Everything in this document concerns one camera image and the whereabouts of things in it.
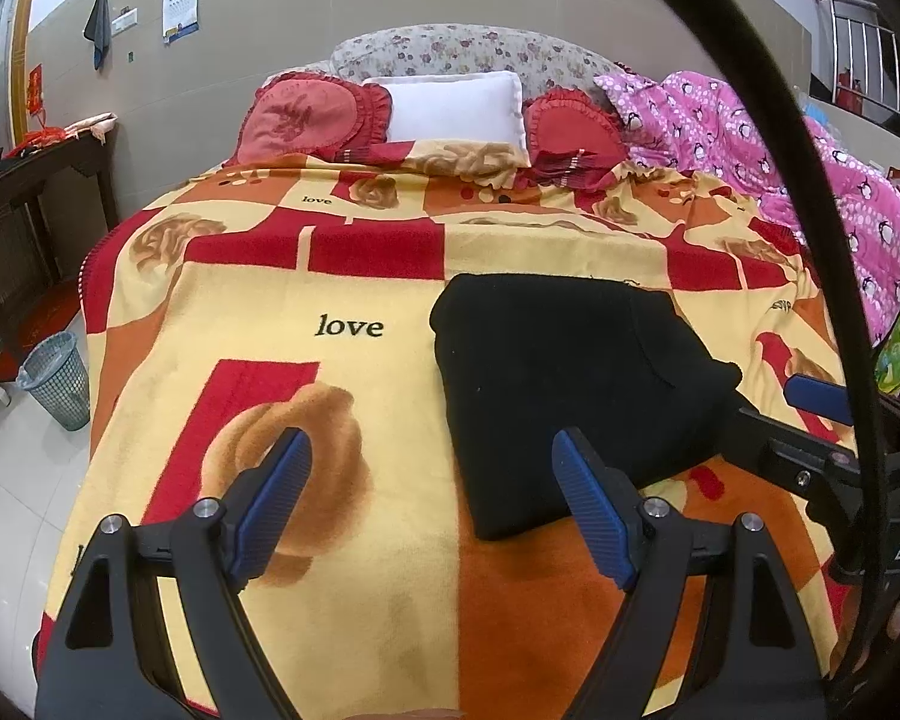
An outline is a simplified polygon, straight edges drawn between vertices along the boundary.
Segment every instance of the blanket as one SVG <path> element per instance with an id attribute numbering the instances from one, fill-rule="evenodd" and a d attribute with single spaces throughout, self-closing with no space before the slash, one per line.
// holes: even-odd
<path id="1" fill-rule="evenodd" d="M 360 158 L 208 172 L 87 259 L 91 463 L 41 643 L 102 517 L 176 517 L 298 426 L 312 475 L 241 599 L 302 716 L 458 707 L 473 720 L 551 720 L 623 595 L 571 518 L 475 538 L 428 324 L 446 281 L 531 272 L 663 290 L 714 357 L 739 365 L 739 389 L 763 413 L 852 442 L 781 389 L 796 372 L 842 381 L 823 295 L 790 231 L 712 175 L 624 163 L 598 193 L 518 190 L 522 157 L 507 146 L 372 146 Z M 601 342 L 600 327 L 571 317 L 553 338 Z M 758 512 L 826 666 L 836 629 L 821 567 L 832 549 L 796 499 L 719 458 L 648 494 L 689 517 Z M 175 583 L 160 583 L 184 688 L 211 709 Z M 676 696 L 702 595 L 703 580 L 689 581 L 652 707 Z"/>
<path id="2" fill-rule="evenodd" d="M 763 138 L 727 81 L 681 71 L 660 83 L 634 73 L 597 84 L 620 113 L 629 154 L 649 166 L 706 170 L 756 197 L 764 218 L 806 244 L 787 188 Z M 900 311 L 900 193 L 808 116 L 833 199 L 844 222 L 866 323 L 876 343 Z"/>

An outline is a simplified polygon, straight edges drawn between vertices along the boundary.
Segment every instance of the metal bolt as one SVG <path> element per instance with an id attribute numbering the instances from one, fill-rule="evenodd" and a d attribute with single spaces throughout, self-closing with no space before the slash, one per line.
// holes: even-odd
<path id="1" fill-rule="evenodd" d="M 106 517 L 103 517 L 103 521 L 100 523 L 100 530 L 102 533 L 116 533 L 124 526 L 124 519 L 120 517 L 120 514 L 108 514 Z"/>
<path id="2" fill-rule="evenodd" d="M 197 503 L 194 503 L 194 514 L 197 514 L 200 519 L 207 519 L 207 517 L 213 517 L 219 508 L 220 501 L 216 498 L 200 498 Z"/>
<path id="3" fill-rule="evenodd" d="M 753 512 L 743 514 L 740 517 L 740 524 L 753 533 L 763 530 L 763 519 L 759 514 L 754 514 Z"/>
<path id="4" fill-rule="evenodd" d="M 647 498 L 643 502 L 643 511 L 651 517 L 666 517 L 670 513 L 670 504 L 663 498 Z"/>

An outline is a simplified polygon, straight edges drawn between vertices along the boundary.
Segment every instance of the wall switch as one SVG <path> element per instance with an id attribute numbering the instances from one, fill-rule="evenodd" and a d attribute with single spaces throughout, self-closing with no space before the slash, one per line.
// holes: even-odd
<path id="1" fill-rule="evenodd" d="M 126 29 L 130 29 L 133 25 L 137 23 L 137 9 L 128 10 L 127 13 L 122 14 L 121 16 L 117 16 L 112 22 L 110 22 L 110 34 L 111 35 L 119 35 L 121 32 Z"/>

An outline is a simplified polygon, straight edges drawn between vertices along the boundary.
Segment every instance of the dark wooden desk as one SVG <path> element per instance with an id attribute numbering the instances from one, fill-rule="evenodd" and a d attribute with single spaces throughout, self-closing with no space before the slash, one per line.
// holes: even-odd
<path id="1" fill-rule="evenodd" d="M 40 193 L 47 179 L 60 170 L 65 170 L 66 167 L 73 167 L 87 177 L 96 175 L 103 204 L 103 218 L 106 219 L 107 229 L 112 230 L 117 225 L 117 205 L 113 197 L 110 153 L 107 146 L 94 138 L 90 132 L 82 133 L 79 138 L 69 138 L 63 143 L 43 148 L 0 172 L 0 208 L 7 205 L 10 207 L 26 205 L 34 225 L 36 247 L 53 283 L 59 281 L 60 272 L 53 256 L 50 232 L 47 230 L 47 223 L 40 208 Z M 17 341 L 16 328 L 11 326 L 1 300 L 0 337 L 7 353 L 18 364 L 23 362 L 23 349 Z"/>

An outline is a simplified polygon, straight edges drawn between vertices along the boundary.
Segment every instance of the pink blanket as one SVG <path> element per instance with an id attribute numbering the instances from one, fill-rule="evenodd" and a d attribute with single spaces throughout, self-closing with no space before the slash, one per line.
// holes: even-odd
<path id="1" fill-rule="evenodd" d="M 754 122 L 725 81 L 682 71 L 661 83 L 637 74 L 595 79 L 625 125 L 631 159 L 647 166 L 715 173 L 756 198 L 767 220 L 806 244 L 797 214 Z M 844 221 L 871 339 L 890 331 L 900 310 L 900 193 L 804 117 Z"/>

